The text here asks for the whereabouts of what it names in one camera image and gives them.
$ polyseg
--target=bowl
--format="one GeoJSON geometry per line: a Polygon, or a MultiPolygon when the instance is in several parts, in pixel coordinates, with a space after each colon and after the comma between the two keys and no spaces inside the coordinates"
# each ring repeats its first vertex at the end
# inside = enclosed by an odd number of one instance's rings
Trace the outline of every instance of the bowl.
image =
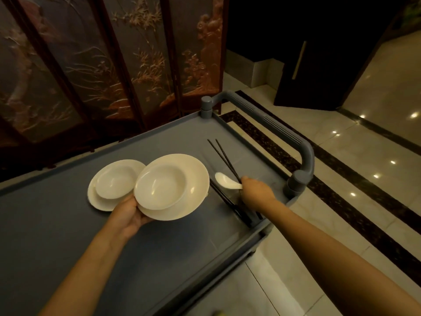
{"type": "Polygon", "coordinates": [[[120,198],[133,189],[137,176],[136,171],[130,166],[112,166],[98,177],[96,192],[102,198],[120,198]]]}
{"type": "Polygon", "coordinates": [[[134,196],[140,206],[150,210],[171,207],[183,197],[187,188],[184,171],[175,164],[147,166],[139,175],[134,196]]]}

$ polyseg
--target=gray service cart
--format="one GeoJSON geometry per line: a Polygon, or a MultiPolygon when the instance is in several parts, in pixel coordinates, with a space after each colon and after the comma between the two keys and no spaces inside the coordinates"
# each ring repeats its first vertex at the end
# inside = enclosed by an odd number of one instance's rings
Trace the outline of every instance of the gray service cart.
{"type": "MultiPolygon", "coordinates": [[[[148,164],[171,153],[190,154],[209,175],[231,175],[207,139],[217,138],[239,175],[272,187],[292,204],[313,176],[311,146],[232,91],[202,99],[200,112],[0,191],[0,311],[34,315],[47,302],[107,220],[94,209],[87,187],[105,165],[135,159],[148,164]],[[212,112],[228,99],[296,148],[303,165],[292,177],[212,112]]],[[[232,199],[238,192],[227,191],[232,199]]],[[[142,227],[124,248],[95,315],[181,315],[192,307],[268,235],[271,223],[248,212],[247,227],[209,189],[190,215],[142,227]]]]}

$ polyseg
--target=forearm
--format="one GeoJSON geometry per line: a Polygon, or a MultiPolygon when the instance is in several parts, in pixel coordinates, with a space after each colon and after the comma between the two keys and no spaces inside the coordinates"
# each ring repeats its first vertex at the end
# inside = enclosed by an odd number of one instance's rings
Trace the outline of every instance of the forearm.
{"type": "Polygon", "coordinates": [[[124,244],[101,230],[39,315],[92,315],[124,244]]]}
{"type": "Polygon", "coordinates": [[[261,209],[343,315],[421,314],[421,306],[359,255],[278,201],[261,209]]]}

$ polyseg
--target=person's left arm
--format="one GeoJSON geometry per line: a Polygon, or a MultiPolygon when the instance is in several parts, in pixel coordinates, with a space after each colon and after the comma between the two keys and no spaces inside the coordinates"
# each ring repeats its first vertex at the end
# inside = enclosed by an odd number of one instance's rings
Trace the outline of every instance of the person's left arm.
{"type": "Polygon", "coordinates": [[[124,245],[151,221],[133,195],[116,206],[104,227],[71,269],[39,316],[90,316],[124,245]]]}

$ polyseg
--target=cart handle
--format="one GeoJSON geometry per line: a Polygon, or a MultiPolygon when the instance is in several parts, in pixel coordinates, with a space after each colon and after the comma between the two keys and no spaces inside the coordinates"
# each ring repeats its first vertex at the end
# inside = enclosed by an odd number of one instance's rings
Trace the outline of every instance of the cart handle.
{"type": "Polygon", "coordinates": [[[229,100],[235,106],[245,111],[261,125],[300,152],[302,158],[301,168],[292,173],[283,188],[285,196],[289,198],[300,195],[313,178],[314,173],[314,151],[310,143],[230,90],[220,92],[213,97],[203,96],[200,116],[205,119],[211,118],[213,114],[212,107],[223,99],[229,100]]]}

